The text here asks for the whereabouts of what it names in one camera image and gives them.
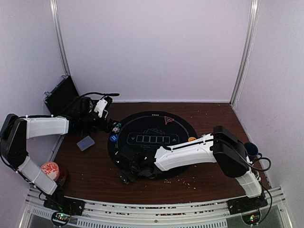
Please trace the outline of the blue small blind button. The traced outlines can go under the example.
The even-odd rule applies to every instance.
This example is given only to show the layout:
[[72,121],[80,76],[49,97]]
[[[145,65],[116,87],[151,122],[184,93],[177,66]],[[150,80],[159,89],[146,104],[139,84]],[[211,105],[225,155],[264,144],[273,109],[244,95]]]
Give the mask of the blue small blind button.
[[109,137],[109,140],[111,142],[116,142],[116,141],[118,141],[118,139],[119,139],[119,136],[117,134],[113,134]]

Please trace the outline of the red triangle marker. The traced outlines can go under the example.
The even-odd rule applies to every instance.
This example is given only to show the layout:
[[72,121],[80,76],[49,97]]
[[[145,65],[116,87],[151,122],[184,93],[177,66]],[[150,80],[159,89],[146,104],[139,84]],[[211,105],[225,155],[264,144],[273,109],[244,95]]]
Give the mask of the red triangle marker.
[[165,121],[165,124],[167,125],[168,123],[172,123],[174,121],[174,118],[164,116],[164,121]]

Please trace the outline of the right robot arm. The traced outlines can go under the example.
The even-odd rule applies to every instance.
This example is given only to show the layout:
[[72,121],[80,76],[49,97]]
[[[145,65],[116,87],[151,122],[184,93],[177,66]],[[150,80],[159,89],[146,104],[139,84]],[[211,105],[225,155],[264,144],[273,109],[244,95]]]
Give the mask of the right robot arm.
[[254,209],[262,201],[262,169],[255,162],[263,157],[257,146],[243,143],[229,130],[216,126],[212,133],[176,145],[162,143],[146,152],[123,146],[116,150],[114,161],[121,165],[121,178],[130,183],[138,177],[155,178],[171,170],[199,163],[217,163],[225,176],[234,178],[243,188],[246,209]]

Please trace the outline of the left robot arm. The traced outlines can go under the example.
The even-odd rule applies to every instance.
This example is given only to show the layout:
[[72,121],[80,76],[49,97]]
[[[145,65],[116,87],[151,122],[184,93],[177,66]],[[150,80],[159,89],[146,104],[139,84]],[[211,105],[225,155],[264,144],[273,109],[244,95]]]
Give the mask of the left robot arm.
[[89,92],[77,96],[51,114],[8,114],[0,130],[0,157],[4,164],[50,196],[50,204],[58,211],[68,207],[68,200],[56,192],[58,185],[41,170],[41,163],[28,150],[43,149],[43,143],[50,149],[56,139],[67,134],[112,131],[116,122],[108,118],[108,108],[119,94],[96,92],[99,99],[91,98],[92,95]]

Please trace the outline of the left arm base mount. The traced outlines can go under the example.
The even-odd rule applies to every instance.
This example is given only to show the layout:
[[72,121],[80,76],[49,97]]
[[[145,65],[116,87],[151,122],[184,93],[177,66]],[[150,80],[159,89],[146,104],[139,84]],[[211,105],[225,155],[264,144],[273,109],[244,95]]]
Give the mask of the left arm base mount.
[[83,200],[64,198],[63,203],[55,203],[50,199],[45,200],[43,206],[52,209],[51,222],[56,227],[67,225],[73,216],[81,216],[84,211],[85,202]]

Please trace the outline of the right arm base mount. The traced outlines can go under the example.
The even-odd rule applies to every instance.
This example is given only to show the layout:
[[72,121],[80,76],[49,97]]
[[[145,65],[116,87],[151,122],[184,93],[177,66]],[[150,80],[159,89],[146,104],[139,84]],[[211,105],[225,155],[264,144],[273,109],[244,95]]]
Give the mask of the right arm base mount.
[[260,209],[267,205],[267,199],[263,196],[256,198],[241,197],[227,201],[230,215],[241,214],[242,221],[249,226],[258,225],[262,221]]

